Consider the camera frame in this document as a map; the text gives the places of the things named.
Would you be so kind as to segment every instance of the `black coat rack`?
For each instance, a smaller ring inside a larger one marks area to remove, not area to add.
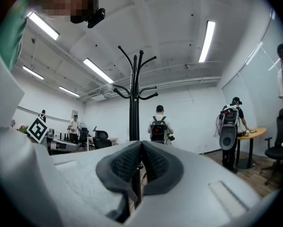
[[[139,76],[140,76],[140,71],[142,67],[147,64],[148,62],[156,59],[157,57],[154,56],[144,63],[142,63],[142,56],[144,54],[143,51],[140,51],[140,57],[138,60],[137,64],[137,56],[134,55],[133,58],[133,65],[126,54],[126,52],[121,48],[121,46],[118,46],[118,48],[121,50],[121,52],[125,55],[127,58],[130,66],[131,66],[131,83],[130,83],[130,91],[126,89],[123,86],[112,84],[114,86],[113,91],[116,92],[119,96],[125,98],[125,99],[130,99],[130,115],[129,115],[129,139],[131,140],[139,140],[140,139],[140,119],[139,119],[139,99],[141,100],[148,100],[150,98],[153,98],[155,96],[158,96],[158,93],[154,93],[148,97],[141,97],[142,92],[150,89],[156,89],[156,87],[147,87],[142,90],[139,90]],[[118,91],[117,87],[125,90],[125,92],[128,94],[128,96],[123,95],[120,91]],[[136,170],[132,177],[132,190],[135,192],[137,196],[137,202],[134,203],[135,208],[140,204],[142,201],[142,193],[141,193],[141,175],[140,175],[140,169],[143,166],[140,165],[140,167]]]

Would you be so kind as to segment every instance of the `white wall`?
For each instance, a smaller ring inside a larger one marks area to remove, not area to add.
[[[234,96],[240,97],[248,127],[267,129],[265,135],[254,140],[254,154],[264,156],[267,149],[264,138],[273,137],[271,143],[274,143],[276,118],[282,108],[278,98],[276,48],[283,43],[283,25],[276,14],[272,16],[261,42],[262,46],[254,53],[253,59],[222,90],[227,101]],[[242,141],[241,146],[243,151],[249,151],[249,142]]]
[[[220,149],[214,138],[215,120],[226,105],[222,91],[206,84],[157,90],[158,97],[140,101],[140,140],[149,140],[149,121],[157,105],[163,105],[165,116],[174,128],[173,146],[195,153]],[[119,143],[129,139],[129,100],[113,97],[105,101],[90,102],[85,109],[85,124],[89,131],[95,126],[105,130]]]
[[[79,122],[82,122],[84,115],[82,102],[63,95],[18,70],[13,70],[12,75],[25,92],[13,116],[16,127],[21,123],[31,125],[43,109],[46,110],[47,126],[55,131],[67,131],[72,110],[79,112]]]
[[[270,10],[271,6],[266,0],[253,0],[248,27],[242,35],[236,53],[234,53],[222,74],[221,80],[218,83],[219,88],[224,87],[243,67],[249,55],[262,39],[269,23]]]

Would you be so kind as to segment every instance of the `black shirt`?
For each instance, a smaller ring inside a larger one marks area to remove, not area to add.
[[[39,114],[38,117],[40,117],[44,122],[46,122],[46,116],[44,114]]]
[[[243,119],[243,118],[244,118],[244,113],[242,112],[242,110],[241,110],[240,107],[237,107],[237,109],[238,109],[239,117],[240,117],[241,119]]]

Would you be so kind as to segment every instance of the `black pants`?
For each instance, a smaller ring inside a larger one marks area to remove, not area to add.
[[[79,143],[79,137],[77,134],[70,133],[70,142],[78,144]]]
[[[235,150],[237,146],[237,138],[234,145],[229,150],[222,150],[222,165],[226,168],[232,169],[235,161]]]

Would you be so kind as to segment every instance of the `black office chair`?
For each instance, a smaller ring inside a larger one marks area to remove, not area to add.
[[[109,146],[112,146],[111,140],[108,140],[108,134],[106,131],[96,131],[94,128],[95,137],[93,137],[93,143],[95,149],[102,149]]]
[[[273,163],[272,166],[262,168],[260,170],[260,174],[262,173],[263,170],[273,170],[272,174],[268,178],[268,180],[265,182],[265,185],[269,184],[269,181],[273,177],[276,171],[282,171],[283,166],[280,165],[280,161],[283,160],[283,147],[281,144],[283,143],[283,114],[282,110],[279,113],[279,116],[277,117],[277,135],[276,135],[276,140],[275,144],[273,147],[270,147],[270,140],[272,137],[268,137],[265,140],[268,141],[268,149],[265,151],[265,155],[271,159],[276,160],[276,162]]]
[[[87,128],[81,128],[80,138],[79,138],[79,143],[81,143],[81,145],[79,146],[79,148],[83,147],[86,150],[88,134],[89,134],[89,131]]]

